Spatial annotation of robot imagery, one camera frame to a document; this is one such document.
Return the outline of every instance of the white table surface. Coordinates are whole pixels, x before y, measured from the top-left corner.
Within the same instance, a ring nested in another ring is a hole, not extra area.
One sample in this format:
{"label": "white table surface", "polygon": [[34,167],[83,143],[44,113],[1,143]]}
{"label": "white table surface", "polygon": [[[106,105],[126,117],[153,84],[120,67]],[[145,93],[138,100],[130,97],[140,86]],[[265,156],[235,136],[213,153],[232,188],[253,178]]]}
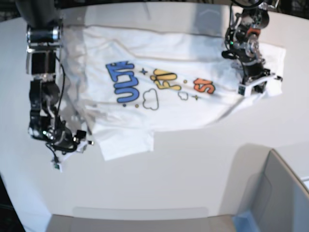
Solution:
{"label": "white table surface", "polygon": [[[222,36],[229,8],[123,3],[68,9],[64,16],[67,25]],[[276,148],[301,178],[309,176],[308,28],[304,19],[270,13],[270,24],[262,31],[261,42],[287,49],[283,95],[207,129],[156,133],[152,153],[104,162],[99,147],[89,147],[72,156],[61,174],[51,169],[44,143],[27,134],[31,76],[25,74],[26,24],[22,19],[0,23],[0,173],[27,231],[44,231],[51,214],[75,216],[78,207],[204,208],[208,216],[235,214],[248,181],[245,176],[259,170],[252,167],[268,152],[251,144]],[[246,174],[237,173],[245,165]]]}

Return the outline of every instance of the t-shirt sleeve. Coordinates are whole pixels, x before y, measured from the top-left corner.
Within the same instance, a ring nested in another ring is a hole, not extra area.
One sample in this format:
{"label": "t-shirt sleeve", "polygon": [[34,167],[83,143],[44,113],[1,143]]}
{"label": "t-shirt sleeve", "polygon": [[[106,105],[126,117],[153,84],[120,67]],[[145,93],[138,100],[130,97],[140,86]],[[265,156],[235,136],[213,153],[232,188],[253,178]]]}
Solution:
{"label": "t-shirt sleeve", "polygon": [[154,132],[150,130],[111,128],[95,133],[105,160],[153,151]]}

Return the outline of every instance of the cloud graphic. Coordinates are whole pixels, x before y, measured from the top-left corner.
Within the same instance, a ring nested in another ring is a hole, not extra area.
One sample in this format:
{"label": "cloud graphic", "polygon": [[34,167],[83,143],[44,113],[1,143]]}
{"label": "cloud graphic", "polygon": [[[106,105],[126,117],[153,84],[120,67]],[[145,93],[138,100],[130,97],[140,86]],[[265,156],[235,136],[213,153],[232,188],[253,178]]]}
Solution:
{"label": "cloud graphic", "polygon": [[188,93],[186,92],[178,92],[178,96],[180,97],[181,100],[186,101],[188,100],[189,96]]}
{"label": "cloud graphic", "polygon": [[144,92],[143,94],[144,102],[143,106],[145,109],[157,110],[159,109],[159,99],[154,88]]}

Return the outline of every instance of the star graphic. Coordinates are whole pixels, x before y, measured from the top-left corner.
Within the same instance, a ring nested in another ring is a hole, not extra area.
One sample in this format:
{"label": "star graphic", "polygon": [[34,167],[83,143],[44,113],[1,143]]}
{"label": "star graphic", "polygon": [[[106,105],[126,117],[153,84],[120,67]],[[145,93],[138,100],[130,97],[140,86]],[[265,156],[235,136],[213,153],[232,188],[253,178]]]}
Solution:
{"label": "star graphic", "polygon": [[198,100],[200,97],[198,95],[192,96],[195,100]]}
{"label": "star graphic", "polygon": [[143,68],[141,71],[140,71],[140,73],[142,73],[142,74],[146,74],[147,73],[147,71]]}

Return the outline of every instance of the white fabric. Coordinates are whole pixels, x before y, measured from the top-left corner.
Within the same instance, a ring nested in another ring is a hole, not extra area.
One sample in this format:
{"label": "white fabric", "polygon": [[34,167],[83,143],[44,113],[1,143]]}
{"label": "white fabric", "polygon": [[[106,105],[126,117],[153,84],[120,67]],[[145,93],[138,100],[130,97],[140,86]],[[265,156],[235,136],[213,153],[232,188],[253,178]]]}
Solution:
{"label": "white fabric", "polygon": [[[237,93],[222,38],[93,26],[67,28],[64,40],[69,96],[105,160],[153,151],[154,131],[202,128],[263,97]],[[285,50],[260,47],[282,74]],[[280,92],[274,81],[265,96]]]}

